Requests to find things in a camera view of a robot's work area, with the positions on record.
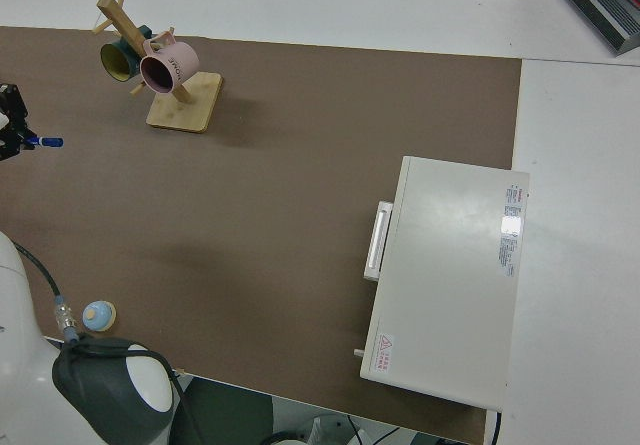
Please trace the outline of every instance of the brown table mat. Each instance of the brown table mat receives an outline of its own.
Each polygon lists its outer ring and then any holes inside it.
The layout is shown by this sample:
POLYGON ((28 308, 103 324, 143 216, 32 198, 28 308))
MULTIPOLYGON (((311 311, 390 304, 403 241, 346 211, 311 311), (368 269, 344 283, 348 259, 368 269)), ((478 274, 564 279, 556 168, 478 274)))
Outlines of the brown table mat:
POLYGON ((393 200, 402 156, 510 168, 520 61, 190 37, 201 70, 225 79, 196 135, 145 124, 152 94, 102 70, 114 39, 0 28, 0 81, 18 84, 36 133, 65 139, 0 164, 0 230, 76 315, 110 300, 112 333, 174 367, 481 443, 483 410, 361 379, 353 349, 375 294, 362 273, 377 203, 393 200))

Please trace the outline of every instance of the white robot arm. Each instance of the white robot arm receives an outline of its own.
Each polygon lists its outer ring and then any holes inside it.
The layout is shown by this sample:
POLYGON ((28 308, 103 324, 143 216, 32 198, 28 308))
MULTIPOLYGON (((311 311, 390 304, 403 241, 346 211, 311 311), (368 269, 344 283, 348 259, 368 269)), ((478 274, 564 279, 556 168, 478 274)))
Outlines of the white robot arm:
POLYGON ((0 233, 0 445, 152 443, 172 416, 166 360, 135 342, 64 331, 61 352, 42 336, 22 261, 0 233), (114 384, 118 393, 105 393, 114 384))
POLYGON ((22 261, 0 233, 0 438, 10 445, 105 443, 56 390, 59 353, 38 328, 22 261))

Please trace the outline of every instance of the red warning triangle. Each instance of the red warning triangle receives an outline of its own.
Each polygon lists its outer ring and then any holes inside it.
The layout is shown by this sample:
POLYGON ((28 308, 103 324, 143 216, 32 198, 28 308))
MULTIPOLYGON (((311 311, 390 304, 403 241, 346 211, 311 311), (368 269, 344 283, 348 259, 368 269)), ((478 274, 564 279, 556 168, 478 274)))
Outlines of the red warning triangle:
POLYGON ((391 343, 391 340, 389 340, 384 335, 380 336, 380 350, 384 350, 385 348, 389 348, 392 345, 393 345, 393 343, 391 343))

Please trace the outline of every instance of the white handle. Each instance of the white handle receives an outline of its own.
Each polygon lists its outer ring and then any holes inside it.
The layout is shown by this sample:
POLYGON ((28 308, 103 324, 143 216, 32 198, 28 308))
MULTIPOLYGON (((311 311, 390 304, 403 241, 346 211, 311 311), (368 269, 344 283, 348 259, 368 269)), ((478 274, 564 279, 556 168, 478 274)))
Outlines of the white handle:
POLYGON ((376 213, 376 221, 373 224, 371 243, 369 244, 369 254, 364 267, 364 278, 377 282, 380 278, 380 267, 382 266, 382 255, 384 246, 387 243, 387 232, 391 220, 393 203, 380 202, 376 213))

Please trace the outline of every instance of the dark green mug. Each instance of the dark green mug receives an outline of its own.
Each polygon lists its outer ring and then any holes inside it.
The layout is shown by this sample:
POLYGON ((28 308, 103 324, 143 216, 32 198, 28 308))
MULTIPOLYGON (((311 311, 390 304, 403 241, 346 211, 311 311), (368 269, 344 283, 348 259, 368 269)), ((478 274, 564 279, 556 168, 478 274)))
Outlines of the dark green mug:
MULTIPOLYGON (((138 27, 138 30, 144 38, 151 38, 151 30, 146 25, 138 27)), ((140 73, 141 58, 124 38, 104 44, 100 49, 100 59, 107 73, 119 82, 126 82, 140 73)))

